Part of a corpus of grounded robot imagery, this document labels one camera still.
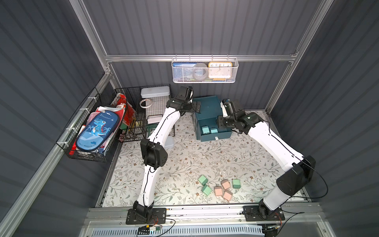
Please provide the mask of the teal plug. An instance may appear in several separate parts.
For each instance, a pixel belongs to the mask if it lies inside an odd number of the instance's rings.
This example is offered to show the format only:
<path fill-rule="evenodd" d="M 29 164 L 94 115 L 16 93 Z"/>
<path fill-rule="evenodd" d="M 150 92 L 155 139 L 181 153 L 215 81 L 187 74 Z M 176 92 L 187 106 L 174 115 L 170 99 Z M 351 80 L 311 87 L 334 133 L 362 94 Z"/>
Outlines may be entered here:
<path fill-rule="evenodd" d="M 212 129 L 210 129 L 210 133 L 211 133 L 211 134 L 218 133 L 218 129 L 216 129 L 216 128 L 212 128 Z"/>
<path fill-rule="evenodd" d="M 205 135 L 205 134 L 210 134 L 210 129 L 208 126 L 202 126 L 201 127 L 201 131 L 202 131 L 202 134 Z"/>

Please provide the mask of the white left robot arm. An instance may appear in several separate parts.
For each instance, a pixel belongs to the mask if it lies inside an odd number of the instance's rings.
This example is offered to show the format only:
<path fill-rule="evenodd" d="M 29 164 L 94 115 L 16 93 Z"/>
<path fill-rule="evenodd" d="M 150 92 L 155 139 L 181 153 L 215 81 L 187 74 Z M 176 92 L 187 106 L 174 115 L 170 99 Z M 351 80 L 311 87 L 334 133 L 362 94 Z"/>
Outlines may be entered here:
<path fill-rule="evenodd" d="M 193 102 L 193 88 L 180 87 L 178 94 L 167 101 L 161 121 L 154 132 L 141 140 L 140 147 L 144 162 L 144 179 L 141 192 L 133 203 L 134 213 L 145 221 L 153 216 L 154 191 L 160 169 L 166 164 L 168 153 L 166 140 L 177 120 L 185 113 L 199 113 L 200 102 Z"/>

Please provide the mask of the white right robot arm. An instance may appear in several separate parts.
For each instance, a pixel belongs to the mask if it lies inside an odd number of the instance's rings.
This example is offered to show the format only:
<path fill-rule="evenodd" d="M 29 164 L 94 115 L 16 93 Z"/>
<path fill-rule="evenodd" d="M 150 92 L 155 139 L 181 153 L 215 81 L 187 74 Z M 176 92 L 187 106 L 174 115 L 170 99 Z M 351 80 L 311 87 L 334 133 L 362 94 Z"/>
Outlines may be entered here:
<path fill-rule="evenodd" d="M 272 131 L 268 121 L 254 112 L 246 113 L 239 103 L 223 99 L 220 107 L 222 114 L 217 118 L 217 126 L 253 138 L 275 158 L 284 171 L 258 206 L 258 214 L 262 219 L 279 214 L 281 205 L 308 184 L 313 174 L 317 173 L 315 159 L 312 156 L 304 157 L 290 147 Z"/>

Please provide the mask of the teal drawer cabinet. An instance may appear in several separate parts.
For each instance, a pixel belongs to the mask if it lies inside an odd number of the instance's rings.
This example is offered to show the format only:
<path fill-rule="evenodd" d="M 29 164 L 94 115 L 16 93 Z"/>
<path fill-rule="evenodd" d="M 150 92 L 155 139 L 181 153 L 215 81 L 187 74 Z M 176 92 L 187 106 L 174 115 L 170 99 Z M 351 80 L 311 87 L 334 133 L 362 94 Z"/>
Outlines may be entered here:
<path fill-rule="evenodd" d="M 231 129 L 218 128 L 217 126 L 217 117 L 222 115 L 219 98 L 217 96 L 206 96 L 194 98 L 193 102 L 195 101 L 201 102 L 200 113 L 195 113 L 192 116 L 196 139 L 201 142 L 229 139 L 232 135 Z M 209 129 L 216 128 L 218 133 L 203 135 L 202 126 L 208 126 Z"/>

